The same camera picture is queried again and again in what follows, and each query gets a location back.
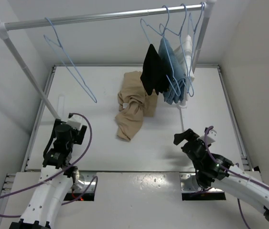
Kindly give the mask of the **beige t-shirt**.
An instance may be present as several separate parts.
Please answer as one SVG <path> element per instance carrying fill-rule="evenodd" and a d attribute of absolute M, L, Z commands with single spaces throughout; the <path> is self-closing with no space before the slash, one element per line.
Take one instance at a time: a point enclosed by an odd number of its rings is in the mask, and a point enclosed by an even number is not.
<path fill-rule="evenodd" d="M 154 117 L 157 107 L 158 95 L 155 91 L 151 95 L 145 92 L 141 74 L 139 71 L 125 73 L 118 92 L 117 137 L 127 142 L 141 129 L 145 117 Z"/>

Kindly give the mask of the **light blue wire hanger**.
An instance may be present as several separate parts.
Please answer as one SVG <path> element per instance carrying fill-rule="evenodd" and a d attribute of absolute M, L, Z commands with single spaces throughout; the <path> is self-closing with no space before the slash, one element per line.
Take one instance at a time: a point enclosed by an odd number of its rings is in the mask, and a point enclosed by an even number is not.
<path fill-rule="evenodd" d="M 58 33 L 56 31 L 56 28 L 54 26 L 54 24 L 52 23 L 52 21 L 45 17 L 44 18 L 51 26 L 51 28 L 54 31 L 55 37 L 56 37 L 56 41 L 50 39 L 47 35 L 43 35 L 46 43 L 49 45 L 49 47 L 53 50 L 53 52 L 55 53 L 56 57 L 60 60 L 60 62 L 62 63 L 63 67 L 65 67 L 67 69 L 67 71 L 71 74 L 71 76 L 75 79 L 75 81 L 80 85 L 80 87 L 85 91 L 85 93 L 90 97 L 90 99 L 94 102 L 97 103 L 97 98 L 94 95 L 94 93 L 92 92 L 92 90 L 89 88 L 89 86 L 86 84 L 84 77 L 82 76 L 82 74 L 79 72 L 77 66 L 74 64 L 74 62 L 72 61 L 72 59 L 70 58 L 69 54 L 66 52 L 66 50 L 64 49 L 60 38 L 58 36 Z M 71 67 L 73 67 L 76 75 L 70 70 L 70 67 L 68 66 L 68 64 L 66 64 L 66 62 L 64 61 L 64 59 L 62 58 L 61 54 L 59 53 L 60 50 L 64 56 L 66 57 L 66 59 L 68 60 L 69 64 Z"/>

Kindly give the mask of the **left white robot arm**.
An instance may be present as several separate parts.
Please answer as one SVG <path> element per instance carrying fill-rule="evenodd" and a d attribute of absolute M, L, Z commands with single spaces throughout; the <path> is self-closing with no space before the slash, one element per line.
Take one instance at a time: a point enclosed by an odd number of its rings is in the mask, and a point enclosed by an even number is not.
<path fill-rule="evenodd" d="M 87 126 L 82 117 L 69 115 L 66 122 L 56 119 L 43 152 L 40 185 L 18 222 L 11 229 L 52 229 L 68 190 L 78 181 L 79 171 L 70 164 L 74 145 L 81 145 Z"/>

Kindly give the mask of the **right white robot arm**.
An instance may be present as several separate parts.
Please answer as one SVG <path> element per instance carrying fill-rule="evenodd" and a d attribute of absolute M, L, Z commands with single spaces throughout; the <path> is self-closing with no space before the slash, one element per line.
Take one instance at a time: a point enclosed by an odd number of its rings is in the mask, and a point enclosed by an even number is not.
<path fill-rule="evenodd" d="M 211 153 L 209 148 L 216 137 L 213 126 L 206 128 L 202 136 L 190 128 L 174 135 L 176 146 L 186 141 L 181 150 L 195 169 L 195 174 L 186 180 L 185 189 L 198 195 L 211 188 L 220 189 L 255 208 L 269 222 L 269 186 L 226 157 Z"/>

